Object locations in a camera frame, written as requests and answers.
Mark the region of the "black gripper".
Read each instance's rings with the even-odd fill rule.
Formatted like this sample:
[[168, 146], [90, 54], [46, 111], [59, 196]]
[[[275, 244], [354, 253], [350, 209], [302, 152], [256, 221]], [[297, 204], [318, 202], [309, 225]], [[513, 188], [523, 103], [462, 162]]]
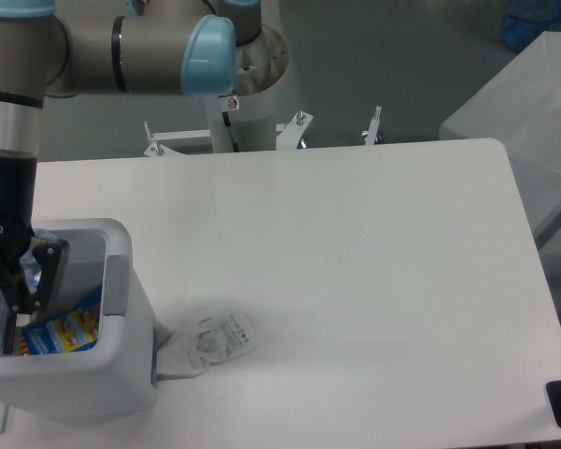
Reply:
[[[34, 156], [0, 152], [0, 279], [6, 276], [1, 290], [7, 303], [4, 355], [13, 353], [18, 315], [46, 310], [59, 293], [70, 251], [63, 239], [31, 239], [36, 167]], [[34, 293], [20, 262], [30, 243], [40, 267]]]

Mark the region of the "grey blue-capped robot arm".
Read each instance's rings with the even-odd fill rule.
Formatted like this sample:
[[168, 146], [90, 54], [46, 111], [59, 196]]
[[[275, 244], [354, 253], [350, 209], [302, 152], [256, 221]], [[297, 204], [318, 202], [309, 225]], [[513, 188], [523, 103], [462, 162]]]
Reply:
[[130, 1], [114, 18], [65, 20], [51, 1], [0, 1], [0, 350], [58, 291], [68, 246], [31, 225], [46, 97], [227, 95], [236, 51], [260, 36], [257, 1]]

